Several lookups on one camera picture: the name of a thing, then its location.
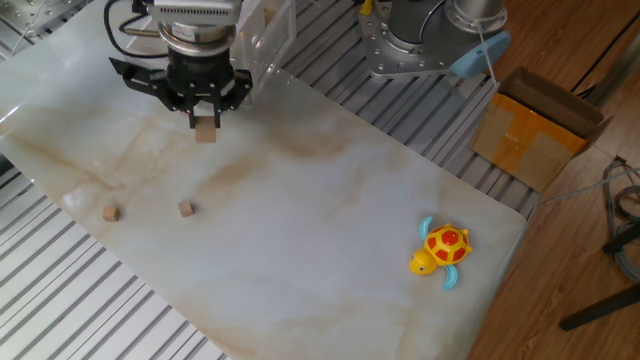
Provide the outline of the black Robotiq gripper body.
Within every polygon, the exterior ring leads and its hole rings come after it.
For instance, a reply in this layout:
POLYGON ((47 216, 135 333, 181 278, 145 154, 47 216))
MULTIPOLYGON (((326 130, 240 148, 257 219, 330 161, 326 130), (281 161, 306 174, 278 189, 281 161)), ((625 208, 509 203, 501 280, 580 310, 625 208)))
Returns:
POLYGON ((235 86, 230 51, 205 57, 187 56, 168 51, 168 89, 178 95, 209 94, 217 89, 222 96, 232 93, 235 86))

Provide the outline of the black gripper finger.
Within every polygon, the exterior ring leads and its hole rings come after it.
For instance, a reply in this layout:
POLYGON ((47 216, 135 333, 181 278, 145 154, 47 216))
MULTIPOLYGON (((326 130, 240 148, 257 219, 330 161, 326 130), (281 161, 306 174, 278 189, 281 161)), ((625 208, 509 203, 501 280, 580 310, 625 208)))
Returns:
POLYGON ((214 124, 221 127, 221 114, 237 110, 253 88, 251 72, 246 69, 234 71, 234 78, 221 90, 213 92, 214 124))
POLYGON ((157 97, 162 104, 170 111, 183 112, 188 116, 189 127, 195 128, 196 117, 194 115, 194 98, 189 94, 181 95, 170 87, 170 83, 166 77, 153 75, 151 77, 151 88, 154 96, 157 97))

